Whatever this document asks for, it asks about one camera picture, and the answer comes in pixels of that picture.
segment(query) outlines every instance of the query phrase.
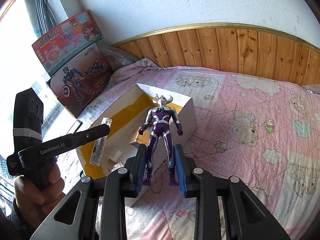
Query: silver horn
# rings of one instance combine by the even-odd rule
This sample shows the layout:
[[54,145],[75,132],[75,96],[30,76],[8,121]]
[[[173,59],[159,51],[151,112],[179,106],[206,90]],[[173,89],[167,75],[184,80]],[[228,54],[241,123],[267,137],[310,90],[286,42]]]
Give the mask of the silver horn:
[[157,98],[157,97],[154,97],[153,100],[152,100],[152,102],[153,102],[154,104],[157,104],[157,103],[158,103],[158,100],[156,100],[156,98]]
[[171,102],[172,102],[172,100],[173,100],[173,97],[172,97],[172,96],[170,96],[170,99],[168,99],[168,100],[167,100],[167,104],[171,103]]

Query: gold trim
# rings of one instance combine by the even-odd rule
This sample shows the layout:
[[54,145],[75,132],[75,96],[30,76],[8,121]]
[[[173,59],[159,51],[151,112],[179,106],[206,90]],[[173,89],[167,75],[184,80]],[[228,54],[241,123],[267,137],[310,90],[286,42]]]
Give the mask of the gold trim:
[[292,34],[285,33],[285,32],[279,31],[279,30],[275,30],[275,29],[271,29],[268,27],[257,26],[257,25],[252,25],[252,24],[243,24],[243,23],[196,23],[196,24],[180,25],[180,26],[176,26],[176,27],[170,27],[170,28],[165,28],[165,29],[141,34],[141,35],[135,36],[133,38],[118,42],[118,43],[112,45],[112,47],[119,47],[119,46],[126,44],[126,43],[129,43],[131,41],[136,41],[136,40],[139,40],[142,38],[147,38],[147,37],[155,36],[155,35],[159,35],[159,34],[192,30],[192,29],[205,29],[205,28],[233,28],[233,29],[245,29],[245,30],[270,33],[270,34],[274,34],[274,35],[281,36],[281,37],[287,38],[289,40],[298,42],[298,43],[305,45],[308,48],[313,49],[316,52],[320,53],[320,48],[318,48],[315,45],[311,44],[310,42],[307,42],[307,41],[305,41],[299,37],[296,37]]

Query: white open box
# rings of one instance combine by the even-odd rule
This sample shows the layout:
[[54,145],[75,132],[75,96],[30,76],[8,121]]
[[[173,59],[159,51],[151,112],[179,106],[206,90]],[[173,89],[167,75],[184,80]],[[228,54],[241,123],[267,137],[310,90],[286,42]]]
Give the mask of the white open box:
[[[123,153],[118,161],[123,161],[124,163],[128,158],[136,155],[137,149],[131,146],[129,141],[134,130],[142,126],[145,122],[149,109],[156,106],[152,102],[152,99],[157,95],[163,95],[166,98],[170,96],[173,97],[172,103],[167,106],[176,109],[183,129],[183,135],[179,136],[175,124],[172,119],[170,120],[170,131],[173,142],[174,144],[181,144],[182,146],[186,144],[196,129],[196,117],[192,98],[164,89],[136,84],[116,100],[91,126],[95,127],[100,125],[103,117],[112,119],[110,134],[106,140],[100,167],[89,163],[94,142],[77,149],[80,162],[86,175],[94,179],[109,175],[108,170],[113,164],[110,163],[108,155],[114,149],[120,150]],[[159,178],[163,171],[167,171],[167,167],[167,151],[162,138],[160,138],[154,153],[151,183]],[[139,197],[141,197],[147,189],[148,187],[143,186]],[[137,199],[126,199],[126,206],[132,206],[139,197]]]

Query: bed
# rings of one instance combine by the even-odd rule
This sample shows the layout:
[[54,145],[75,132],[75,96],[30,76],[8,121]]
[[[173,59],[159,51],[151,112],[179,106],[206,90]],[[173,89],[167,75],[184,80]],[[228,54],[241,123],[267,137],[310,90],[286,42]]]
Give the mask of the bed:
[[[81,117],[84,125],[136,83],[192,97],[197,130],[186,156],[215,176],[239,176],[300,239],[319,212],[320,96],[300,87],[320,83],[319,48],[239,24],[164,29],[115,47],[141,60],[114,73]],[[126,208],[128,239],[193,239],[195,200],[170,189],[168,179],[164,172]],[[225,237],[221,205],[220,222]]]

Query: pink bedspread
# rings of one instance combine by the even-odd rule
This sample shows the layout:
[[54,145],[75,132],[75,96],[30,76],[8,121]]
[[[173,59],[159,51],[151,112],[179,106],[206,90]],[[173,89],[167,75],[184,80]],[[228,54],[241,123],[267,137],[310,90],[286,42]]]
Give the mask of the pink bedspread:
[[[187,156],[215,176],[239,176],[291,239],[303,235],[319,211],[320,96],[287,82],[150,62],[118,70],[112,82],[88,107],[85,125],[136,83],[192,97],[197,129],[184,147]],[[168,180],[164,172],[126,209],[128,239],[193,239],[195,200]],[[222,209],[220,215],[224,236]]]

